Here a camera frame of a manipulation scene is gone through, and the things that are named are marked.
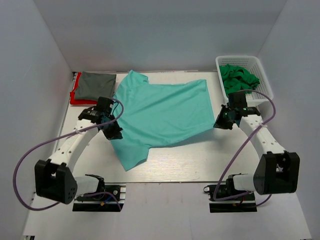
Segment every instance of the t-shirt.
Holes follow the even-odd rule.
[[[212,129],[215,123],[205,79],[149,84],[147,76],[131,70],[114,98],[124,105],[117,120],[123,139],[111,144],[126,171],[145,161],[150,148],[176,144]],[[120,112],[119,106],[114,116]]]

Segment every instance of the t-shirt sleeve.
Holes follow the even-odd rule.
[[[125,171],[147,160],[149,146],[133,144],[126,139],[111,140],[111,144]]]
[[[136,88],[145,84],[149,84],[148,77],[141,73],[131,70],[128,75],[120,83],[120,87]]]

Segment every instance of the green cloth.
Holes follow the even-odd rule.
[[[255,90],[260,84],[259,78],[241,66],[231,66],[227,64],[225,66],[219,66],[219,68],[227,96],[239,90]]]
[[[147,76],[130,71],[114,98],[124,105],[123,115],[117,120],[123,128],[123,139],[110,142],[126,171],[144,162],[150,148],[172,146],[215,124],[205,79],[186,84],[150,84]],[[118,106],[114,116],[120,112]]]

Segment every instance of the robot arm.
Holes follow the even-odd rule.
[[[249,137],[263,122],[256,107],[248,107],[244,92],[229,94],[229,103],[222,105],[215,128],[232,129],[233,124]],[[300,158],[295,152],[287,152],[272,136],[266,127],[262,127],[252,138],[259,164],[254,174],[230,175],[226,180],[230,196],[245,191],[256,191],[260,195],[294,193],[297,189]]]
[[[74,129],[81,130],[115,119],[111,114],[113,103],[108,98],[100,97],[96,106],[83,110]],[[122,128],[115,121],[68,137],[46,161],[39,160],[36,163],[34,172],[38,196],[69,204],[76,196],[104,191],[105,182],[102,177],[89,174],[79,177],[72,175],[78,158],[100,130],[108,140],[122,139]]]

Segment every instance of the white basket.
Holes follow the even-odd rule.
[[[259,59],[255,56],[218,56],[215,59],[216,68],[218,70],[220,85],[222,88],[222,93],[224,97],[224,103],[227,104],[228,97],[226,95],[224,83],[222,81],[221,72],[219,66],[225,66],[230,64],[232,66],[240,66],[247,69],[251,74],[254,74],[257,78],[260,79],[260,84],[255,89],[258,92],[266,94],[269,98],[273,99],[274,95],[271,91],[267,76],[265,71],[259,61]],[[255,92],[248,93],[245,95],[246,101],[248,103],[248,107],[255,107],[259,104],[268,101],[264,96],[257,94]]]

